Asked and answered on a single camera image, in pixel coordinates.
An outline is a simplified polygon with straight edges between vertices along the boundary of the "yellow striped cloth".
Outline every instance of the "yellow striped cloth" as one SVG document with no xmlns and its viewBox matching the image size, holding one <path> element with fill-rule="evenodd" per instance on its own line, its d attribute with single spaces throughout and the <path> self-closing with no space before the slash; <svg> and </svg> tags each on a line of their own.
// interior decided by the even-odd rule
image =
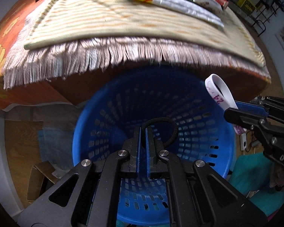
<svg viewBox="0 0 284 227">
<path fill-rule="evenodd" d="M 227 8 L 225 27 L 135 0 L 51 0 L 27 37 L 27 50 L 93 37 L 156 37 L 197 43 L 263 67 L 263 53 Z"/>
</svg>

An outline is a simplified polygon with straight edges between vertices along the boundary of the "white wristband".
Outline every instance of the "white wristband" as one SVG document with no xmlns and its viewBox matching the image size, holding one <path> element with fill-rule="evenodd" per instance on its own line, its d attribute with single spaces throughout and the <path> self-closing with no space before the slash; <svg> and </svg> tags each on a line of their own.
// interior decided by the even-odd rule
<svg viewBox="0 0 284 227">
<path fill-rule="evenodd" d="M 210 94 L 210 96 L 214 99 L 214 101 L 225 111 L 227 108 L 235 108 L 238 109 L 233 96 L 225 84 L 225 82 L 216 74 L 211 74 L 205 80 L 205 87 Z M 236 134 L 240 135 L 245 133 L 247 130 L 242 128 L 239 125 L 233 124 L 233 128 Z"/>
</svg>

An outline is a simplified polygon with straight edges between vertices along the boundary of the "fringe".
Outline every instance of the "fringe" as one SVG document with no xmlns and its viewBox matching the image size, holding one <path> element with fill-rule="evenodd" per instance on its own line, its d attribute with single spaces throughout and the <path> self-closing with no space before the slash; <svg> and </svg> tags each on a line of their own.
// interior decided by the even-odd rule
<svg viewBox="0 0 284 227">
<path fill-rule="evenodd" d="M 265 67 L 204 46 L 168 39 L 108 37 L 77 40 L 33 51 L 9 54 L 3 67 L 4 88 L 67 77 L 126 61 L 237 68 L 270 79 Z"/>
</svg>

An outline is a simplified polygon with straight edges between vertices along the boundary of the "orange tablecloth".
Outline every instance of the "orange tablecloth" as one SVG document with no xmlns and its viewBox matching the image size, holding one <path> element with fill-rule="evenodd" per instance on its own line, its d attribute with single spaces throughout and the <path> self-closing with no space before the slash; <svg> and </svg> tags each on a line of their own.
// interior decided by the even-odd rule
<svg viewBox="0 0 284 227">
<path fill-rule="evenodd" d="M 15 43 L 17 35 L 23 28 L 26 16 L 31 13 L 44 0 L 19 0 L 0 22 L 0 109 L 6 109 L 11 104 L 38 105 L 42 103 L 65 102 L 77 105 L 89 99 L 103 84 L 110 81 L 121 72 L 138 66 L 148 65 L 147 62 L 126 62 L 123 66 L 108 68 L 104 72 L 96 70 L 82 75 L 75 74 L 67 79 L 53 79 L 25 86 L 17 86 L 9 90 L 3 89 L 3 76 L 1 74 L 5 57 L 11 46 Z M 201 79 L 211 73 L 219 74 L 230 86 L 236 100 L 247 101 L 261 93 L 270 80 L 244 69 L 223 67 L 190 66 Z"/>
</svg>

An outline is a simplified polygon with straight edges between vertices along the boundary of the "teal fabric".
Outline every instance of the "teal fabric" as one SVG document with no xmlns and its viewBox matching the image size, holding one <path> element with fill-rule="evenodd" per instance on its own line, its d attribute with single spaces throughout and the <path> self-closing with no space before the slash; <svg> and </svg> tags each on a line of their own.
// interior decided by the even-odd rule
<svg viewBox="0 0 284 227">
<path fill-rule="evenodd" d="M 284 203 L 284 192 L 269 187 L 272 165 L 273 162 L 261 153 L 240 156 L 229 179 L 229 183 L 243 195 L 259 190 L 250 200 L 266 216 L 274 213 Z"/>
<path fill-rule="evenodd" d="M 269 184 L 272 164 L 261 153 L 240 156 L 229 183 L 243 195 L 259 190 Z"/>
<path fill-rule="evenodd" d="M 251 197 L 250 201 L 269 216 L 284 203 L 284 192 L 277 192 L 268 185 Z"/>
</svg>

